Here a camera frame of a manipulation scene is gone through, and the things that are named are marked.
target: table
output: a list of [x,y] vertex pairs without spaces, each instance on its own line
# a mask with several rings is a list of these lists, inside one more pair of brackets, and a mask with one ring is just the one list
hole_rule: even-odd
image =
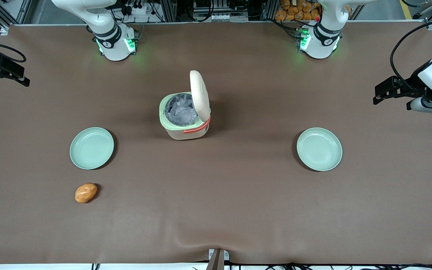
[[[110,62],[84,27],[11,27],[29,88],[0,80],[0,263],[174,263],[230,251],[235,263],[432,263],[432,114],[373,106],[389,54],[420,22],[352,22],[326,60],[296,53],[273,24],[149,25],[136,56]],[[432,31],[395,56],[408,76]],[[211,126],[172,140],[167,94],[203,75]],[[79,131],[107,128],[117,152],[84,171]],[[298,135],[334,132],[343,159],[305,168]],[[79,185],[101,191],[74,201]]]

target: green plate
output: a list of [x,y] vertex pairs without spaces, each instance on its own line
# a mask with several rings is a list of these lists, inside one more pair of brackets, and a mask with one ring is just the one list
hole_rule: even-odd
[[343,147],[338,137],[320,127],[301,133],[296,148],[301,161],[316,171],[334,169],[343,157]]
[[79,132],[69,148],[71,161],[79,168],[92,170],[103,166],[114,150],[111,133],[100,127],[91,127]]

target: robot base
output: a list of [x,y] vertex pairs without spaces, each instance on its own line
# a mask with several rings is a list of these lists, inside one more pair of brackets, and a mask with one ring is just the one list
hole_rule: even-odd
[[301,40],[296,41],[298,50],[305,52],[308,56],[315,59],[324,59],[331,55],[336,50],[339,37],[329,46],[324,46],[314,34],[314,27],[305,25],[301,28]]
[[138,46],[138,37],[135,37],[134,29],[125,24],[118,24],[118,26],[121,27],[121,38],[116,41],[113,48],[105,48],[98,42],[101,55],[111,61],[121,61],[131,54],[136,54]]

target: open lid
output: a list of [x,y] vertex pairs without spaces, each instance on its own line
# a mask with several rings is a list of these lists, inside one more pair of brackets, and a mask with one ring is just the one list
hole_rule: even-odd
[[209,108],[208,91],[206,90],[203,77],[201,77],[201,74],[196,70],[191,70],[189,77],[191,82],[191,95],[194,109],[196,109],[201,121],[206,122],[209,120],[211,109]]

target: cable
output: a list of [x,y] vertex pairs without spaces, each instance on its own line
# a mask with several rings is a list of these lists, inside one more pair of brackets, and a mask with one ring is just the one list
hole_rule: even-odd
[[0,55],[5,56],[6,58],[8,58],[9,60],[12,60],[14,62],[18,62],[18,63],[24,63],[24,62],[26,62],[26,56],[24,56],[24,54],[22,52],[16,50],[15,48],[11,48],[10,46],[4,45],[4,44],[0,44],[0,47],[1,48],[6,48],[6,49],[8,49],[10,51],[13,51],[13,52],[19,54],[22,57],[22,60],[9,57],[9,56],[5,55],[2,52],[0,52]]
[[159,14],[159,11],[158,11],[158,9],[156,9],[153,1],[152,0],[148,1],[148,3],[149,3],[149,5],[151,5],[151,8],[153,9],[154,13],[156,14],[156,17],[163,23],[164,22],[163,17]]
[[247,1],[246,4],[242,7],[236,7],[235,5],[231,4],[231,0],[226,0],[226,5],[232,10],[243,11],[248,9],[249,1]]
[[113,10],[111,10],[111,14],[113,14],[113,19],[114,19],[115,22],[118,22],[118,20],[119,20],[120,22],[123,21],[123,19],[122,19],[121,17],[116,18],[116,16],[114,15],[114,11],[113,11]]
[[200,21],[197,20],[197,19],[194,19],[194,17],[191,16],[191,14],[189,12],[190,8],[188,7],[188,3],[190,3],[190,2],[192,2],[192,0],[188,0],[186,2],[186,14],[189,17],[189,19],[192,20],[193,22],[200,22],[200,23],[202,23],[202,22],[206,21],[207,19],[209,19],[211,17],[211,15],[213,15],[213,11],[215,10],[215,4],[214,4],[213,0],[210,0],[210,2],[209,2],[208,14],[206,15],[206,17],[204,19],[202,19]]
[[404,5],[407,5],[408,7],[411,7],[411,8],[417,8],[418,7],[417,5],[411,5],[410,3],[406,2],[405,0],[401,0],[401,2],[403,2]]
[[395,64],[394,64],[394,61],[393,61],[393,57],[394,57],[394,54],[395,54],[395,52],[396,52],[396,49],[399,47],[399,45],[401,45],[401,43],[409,36],[409,35],[411,35],[412,33],[414,33],[414,32],[416,32],[416,31],[418,31],[419,29],[423,29],[423,28],[425,28],[425,27],[427,27],[427,26],[430,26],[432,24],[432,22],[427,22],[427,23],[425,23],[425,24],[422,24],[422,25],[420,25],[420,26],[418,26],[418,27],[416,27],[415,29],[413,29],[413,30],[411,30],[411,31],[409,31],[407,34],[405,34],[397,43],[396,43],[396,46],[393,48],[393,51],[391,52],[391,56],[389,57],[389,63],[391,64],[391,68],[393,69],[393,72],[395,73],[395,75],[396,75],[396,77],[398,77],[398,79],[400,79],[407,87],[409,87],[411,90],[413,90],[413,91],[416,91],[413,87],[411,87],[409,84],[408,84],[408,82],[406,82],[406,80],[405,79],[403,79],[403,77],[401,77],[401,75],[399,74],[399,72],[396,70],[396,67],[395,67]]

